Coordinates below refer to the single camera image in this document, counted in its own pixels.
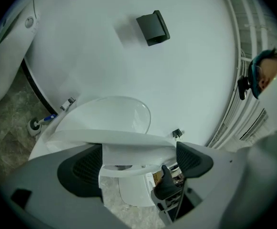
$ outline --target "curved white wall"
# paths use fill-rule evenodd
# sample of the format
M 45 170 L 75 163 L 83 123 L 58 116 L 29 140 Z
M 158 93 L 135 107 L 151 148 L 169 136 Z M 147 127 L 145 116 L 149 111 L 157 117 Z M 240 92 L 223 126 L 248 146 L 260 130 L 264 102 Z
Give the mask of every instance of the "curved white wall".
M 41 22 L 27 55 L 52 107 L 80 94 L 146 103 L 150 134 L 186 131 L 205 145 L 233 88 L 235 41 L 224 0 L 35 0 Z M 135 18 L 159 10 L 171 39 L 148 47 Z

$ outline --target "toilet lid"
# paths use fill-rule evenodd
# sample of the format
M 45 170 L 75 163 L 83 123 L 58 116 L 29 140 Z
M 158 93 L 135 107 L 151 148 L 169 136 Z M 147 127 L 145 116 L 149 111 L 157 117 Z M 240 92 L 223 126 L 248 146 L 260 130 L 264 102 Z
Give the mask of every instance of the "toilet lid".
M 124 96 L 96 99 L 69 112 L 56 128 L 63 130 L 97 129 L 147 133 L 151 113 L 141 101 Z

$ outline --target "marble floor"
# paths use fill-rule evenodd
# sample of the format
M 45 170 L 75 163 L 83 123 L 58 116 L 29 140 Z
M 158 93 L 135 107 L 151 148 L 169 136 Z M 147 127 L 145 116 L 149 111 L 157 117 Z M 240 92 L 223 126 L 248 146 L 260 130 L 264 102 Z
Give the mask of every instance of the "marble floor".
M 0 101 L 0 183 L 28 160 L 35 138 L 26 129 L 33 118 L 50 115 L 30 87 L 20 67 L 10 89 Z
M 31 89 L 20 68 L 15 80 L 0 101 L 0 183 L 14 169 L 28 161 L 35 145 L 26 125 L 33 117 L 39 119 L 50 113 Z M 155 206 L 134 207 L 125 204 L 119 193 L 118 179 L 101 177 L 104 205 L 133 229 L 159 229 L 164 224 Z

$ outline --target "black bracket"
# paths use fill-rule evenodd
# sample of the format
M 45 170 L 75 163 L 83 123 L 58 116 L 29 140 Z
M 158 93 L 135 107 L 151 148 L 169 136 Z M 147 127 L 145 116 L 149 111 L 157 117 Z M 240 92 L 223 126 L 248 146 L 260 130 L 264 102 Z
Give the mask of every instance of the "black bracket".
M 159 10 L 136 19 L 148 46 L 170 39 L 170 34 Z
M 183 133 L 181 132 L 180 129 L 177 129 L 177 130 L 175 130 L 175 131 L 172 132 L 172 136 L 173 136 L 174 138 L 181 137 L 182 135 L 183 135 Z

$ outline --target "person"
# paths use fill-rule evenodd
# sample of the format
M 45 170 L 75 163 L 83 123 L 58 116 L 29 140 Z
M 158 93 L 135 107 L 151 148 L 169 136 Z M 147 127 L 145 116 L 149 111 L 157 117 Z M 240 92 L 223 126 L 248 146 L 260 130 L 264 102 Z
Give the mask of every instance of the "person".
M 277 75 L 277 49 L 264 50 L 256 56 L 248 66 L 248 76 L 241 76 L 238 80 L 239 96 L 245 99 L 248 89 L 253 96 L 258 96 L 275 79 Z

